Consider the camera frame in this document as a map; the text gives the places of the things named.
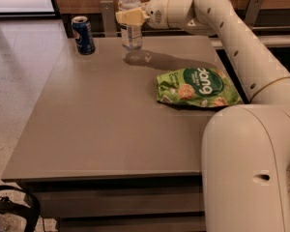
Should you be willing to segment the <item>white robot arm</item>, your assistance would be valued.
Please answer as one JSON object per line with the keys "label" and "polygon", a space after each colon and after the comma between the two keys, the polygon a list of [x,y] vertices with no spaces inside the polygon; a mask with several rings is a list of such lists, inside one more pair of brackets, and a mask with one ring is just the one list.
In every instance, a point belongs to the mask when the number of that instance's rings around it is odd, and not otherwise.
{"label": "white robot arm", "polygon": [[150,0],[120,23],[216,34],[248,102],[204,130],[201,171],[207,232],[290,232],[290,72],[237,16],[230,0]]}

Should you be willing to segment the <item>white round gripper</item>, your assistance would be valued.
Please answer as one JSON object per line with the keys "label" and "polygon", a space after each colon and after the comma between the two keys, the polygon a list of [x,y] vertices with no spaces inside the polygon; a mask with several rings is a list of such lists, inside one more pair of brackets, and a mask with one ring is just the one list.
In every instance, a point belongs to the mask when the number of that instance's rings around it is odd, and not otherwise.
{"label": "white round gripper", "polygon": [[168,2],[169,0],[150,0],[147,3],[141,3],[141,8],[119,11],[115,17],[120,24],[141,26],[147,21],[148,25],[154,29],[168,29]]}

